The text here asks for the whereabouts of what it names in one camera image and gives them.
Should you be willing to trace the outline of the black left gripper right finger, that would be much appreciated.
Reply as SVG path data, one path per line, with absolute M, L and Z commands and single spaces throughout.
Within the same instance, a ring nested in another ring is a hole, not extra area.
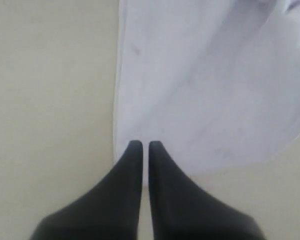
M 264 239 L 252 217 L 201 189 L 160 141 L 148 148 L 148 191 L 156 240 Z

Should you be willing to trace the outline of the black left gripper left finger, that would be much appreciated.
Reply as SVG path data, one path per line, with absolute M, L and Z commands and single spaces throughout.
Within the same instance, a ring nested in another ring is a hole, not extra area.
M 143 145 L 130 141 L 89 192 L 45 217 L 32 240 L 136 240 L 143 183 Z

